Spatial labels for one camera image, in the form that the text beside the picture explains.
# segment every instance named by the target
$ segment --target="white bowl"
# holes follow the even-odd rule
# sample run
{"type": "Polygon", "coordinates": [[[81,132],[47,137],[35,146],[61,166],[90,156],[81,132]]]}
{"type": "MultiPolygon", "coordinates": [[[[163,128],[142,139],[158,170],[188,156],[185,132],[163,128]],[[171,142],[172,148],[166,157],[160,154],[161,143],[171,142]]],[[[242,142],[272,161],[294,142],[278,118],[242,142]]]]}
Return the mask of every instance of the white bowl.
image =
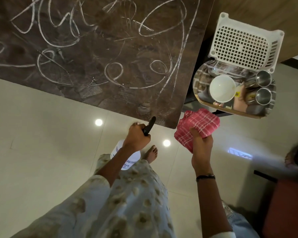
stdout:
{"type": "Polygon", "coordinates": [[[236,85],[227,75],[216,76],[210,84],[210,95],[218,103],[226,103],[235,96],[236,85]]]}

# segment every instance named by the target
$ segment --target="person's left hand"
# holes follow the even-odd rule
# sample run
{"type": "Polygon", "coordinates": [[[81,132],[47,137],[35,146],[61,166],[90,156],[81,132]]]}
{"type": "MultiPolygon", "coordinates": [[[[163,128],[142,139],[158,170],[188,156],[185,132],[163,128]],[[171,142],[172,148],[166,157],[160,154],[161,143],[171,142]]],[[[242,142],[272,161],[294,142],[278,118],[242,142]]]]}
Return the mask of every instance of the person's left hand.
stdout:
{"type": "Polygon", "coordinates": [[[151,135],[145,136],[142,129],[145,128],[145,124],[132,125],[129,129],[128,135],[123,143],[123,147],[129,147],[134,152],[140,151],[151,140],[151,135]]]}

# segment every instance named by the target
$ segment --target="checkered cleaning cloth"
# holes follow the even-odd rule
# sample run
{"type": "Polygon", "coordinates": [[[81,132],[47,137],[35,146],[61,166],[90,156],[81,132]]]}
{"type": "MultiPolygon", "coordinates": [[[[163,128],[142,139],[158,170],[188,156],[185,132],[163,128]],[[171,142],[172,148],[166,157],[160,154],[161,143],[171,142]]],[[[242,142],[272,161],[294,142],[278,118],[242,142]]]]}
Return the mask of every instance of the checkered cleaning cloth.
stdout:
{"type": "Polygon", "coordinates": [[[190,128],[199,131],[202,138],[209,136],[220,126],[220,119],[205,108],[200,108],[197,112],[186,111],[184,117],[179,120],[177,131],[174,137],[191,153],[193,153],[193,137],[190,128]]]}

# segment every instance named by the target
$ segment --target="black bracelet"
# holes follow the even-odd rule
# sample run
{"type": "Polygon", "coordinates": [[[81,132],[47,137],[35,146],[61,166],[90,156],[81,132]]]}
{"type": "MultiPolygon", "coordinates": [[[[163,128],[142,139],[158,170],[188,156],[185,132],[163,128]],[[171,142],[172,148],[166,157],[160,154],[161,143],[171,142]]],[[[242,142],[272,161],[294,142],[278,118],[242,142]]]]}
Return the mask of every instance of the black bracelet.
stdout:
{"type": "Polygon", "coordinates": [[[215,179],[215,175],[198,176],[198,177],[196,177],[196,182],[198,182],[199,180],[204,180],[204,179],[215,179]]]}

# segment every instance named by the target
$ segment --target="metal tumbler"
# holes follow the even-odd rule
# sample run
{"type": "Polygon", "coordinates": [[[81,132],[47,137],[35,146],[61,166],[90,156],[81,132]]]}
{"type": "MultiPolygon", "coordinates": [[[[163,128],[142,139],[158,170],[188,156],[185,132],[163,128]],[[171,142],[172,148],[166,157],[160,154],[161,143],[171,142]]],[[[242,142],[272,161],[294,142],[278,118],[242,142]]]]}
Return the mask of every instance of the metal tumbler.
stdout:
{"type": "Polygon", "coordinates": [[[268,88],[259,88],[249,91],[245,96],[247,105],[267,105],[272,98],[271,91],[268,88]]]}
{"type": "Polygon", "coordinates": [[[266,71],[259,71],[254,76],[245,81],[246,88],[264,88],[270,85],[272,81],[271,74],[266,71]]]}

